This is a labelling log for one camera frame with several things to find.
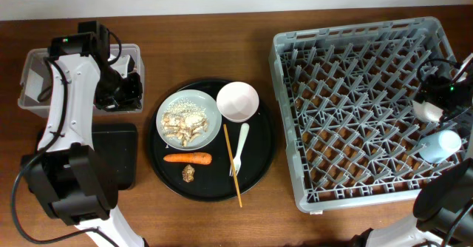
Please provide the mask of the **light blue cup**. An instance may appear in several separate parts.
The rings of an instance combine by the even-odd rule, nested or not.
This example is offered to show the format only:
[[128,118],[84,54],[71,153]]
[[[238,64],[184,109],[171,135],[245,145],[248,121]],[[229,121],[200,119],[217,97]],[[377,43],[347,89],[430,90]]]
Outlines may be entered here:
[[423,146],[420,156],[429,163],[441,163],[461,147],[460,136],[452,130],[443,130],[419,140]]

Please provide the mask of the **food scraps pile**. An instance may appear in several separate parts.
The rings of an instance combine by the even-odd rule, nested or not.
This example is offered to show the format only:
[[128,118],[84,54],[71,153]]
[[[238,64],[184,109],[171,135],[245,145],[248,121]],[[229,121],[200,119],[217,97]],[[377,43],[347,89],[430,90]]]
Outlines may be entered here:
[[205,108],[188,99],[171,103],[160,121],[166,138],[175,139],[187,147],[207,131],[209,121]]

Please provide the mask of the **grey plate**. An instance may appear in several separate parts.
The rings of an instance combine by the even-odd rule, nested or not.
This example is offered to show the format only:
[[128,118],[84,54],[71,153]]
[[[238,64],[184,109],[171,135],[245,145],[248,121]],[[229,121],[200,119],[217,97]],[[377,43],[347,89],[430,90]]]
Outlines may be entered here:
[[222,116],[216,101],[196,89],[176,92],[156,112],[156,129],[167,147],[182,151],[201,149],[219,133]]

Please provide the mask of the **pink bowl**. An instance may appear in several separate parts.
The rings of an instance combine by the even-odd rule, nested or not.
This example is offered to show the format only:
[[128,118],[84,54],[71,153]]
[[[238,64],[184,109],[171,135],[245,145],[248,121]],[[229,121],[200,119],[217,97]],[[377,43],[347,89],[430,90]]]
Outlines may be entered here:
[[250,85],[234,81],[217,93],[217,109],[229,121],[242,123],[251,118],[259,108],[259,95]]

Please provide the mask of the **cream white cup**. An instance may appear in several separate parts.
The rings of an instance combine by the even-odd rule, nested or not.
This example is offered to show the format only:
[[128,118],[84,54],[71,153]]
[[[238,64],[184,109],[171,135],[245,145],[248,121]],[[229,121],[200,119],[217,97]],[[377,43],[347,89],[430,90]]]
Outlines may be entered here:
[[418,103],[412,102],[413,111],[418,120],[423,122],[439,122],[443,115],[443,110],[427,101]]

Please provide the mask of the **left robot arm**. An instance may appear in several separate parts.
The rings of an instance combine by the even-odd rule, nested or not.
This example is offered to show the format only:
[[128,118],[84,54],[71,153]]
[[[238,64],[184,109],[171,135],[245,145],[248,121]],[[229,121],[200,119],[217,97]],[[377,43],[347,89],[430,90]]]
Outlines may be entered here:
[[112,58],[114,33],[98,21],[78,25],[74,35],[54,38],[44,64],[52,77],[47,125],[35,154],[25,155],[10,195],[13,222],[20,235],[16,192],[21,179],[48,217],[76,231],[54,239],[88,234],[97,246],[146,246],[118,207],[115,170],[94,150],[93,110],[134,111],[142,108],[143,85],[130,55]]

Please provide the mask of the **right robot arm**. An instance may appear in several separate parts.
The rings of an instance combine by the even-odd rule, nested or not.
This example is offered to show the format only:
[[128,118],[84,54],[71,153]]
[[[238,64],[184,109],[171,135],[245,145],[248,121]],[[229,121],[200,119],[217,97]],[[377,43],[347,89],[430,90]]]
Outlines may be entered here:
[[[441,123],[472,108],[472,77],[452,80],[430,75],[413,100],[415,114]],[[471,246],[472,158],[428,183],[415,200],[412,213],[385,229],[367,229],[349,246]]]

